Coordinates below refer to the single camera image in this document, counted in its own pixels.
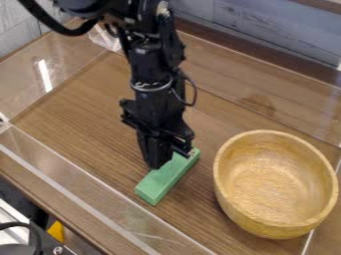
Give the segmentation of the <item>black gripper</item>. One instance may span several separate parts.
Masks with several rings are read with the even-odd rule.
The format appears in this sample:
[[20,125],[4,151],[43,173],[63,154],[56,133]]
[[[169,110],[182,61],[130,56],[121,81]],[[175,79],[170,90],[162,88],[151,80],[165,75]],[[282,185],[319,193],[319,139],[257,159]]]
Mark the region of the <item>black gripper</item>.
[[143,159],[151,169],[159,169],[170,160],[173,151],[190,158],[194,131],[183,120],[186,107],[185,83],[150,87],[131,84],[133,100],[121,100],[122,119],[137,130]]

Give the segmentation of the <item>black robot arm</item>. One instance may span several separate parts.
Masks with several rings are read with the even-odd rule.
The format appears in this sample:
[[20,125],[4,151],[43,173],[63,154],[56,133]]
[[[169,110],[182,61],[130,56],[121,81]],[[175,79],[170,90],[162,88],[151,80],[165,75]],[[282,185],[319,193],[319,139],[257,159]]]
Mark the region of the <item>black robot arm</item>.
[[143,159],[158,169],[175,152],[191,150],[194,132],[182,115],[196,104],[185,95],[185,44],[170,0],[54,0],[70,15],[105,22],[131,67],[135,97],[121,100],[122,122],[135,129]]

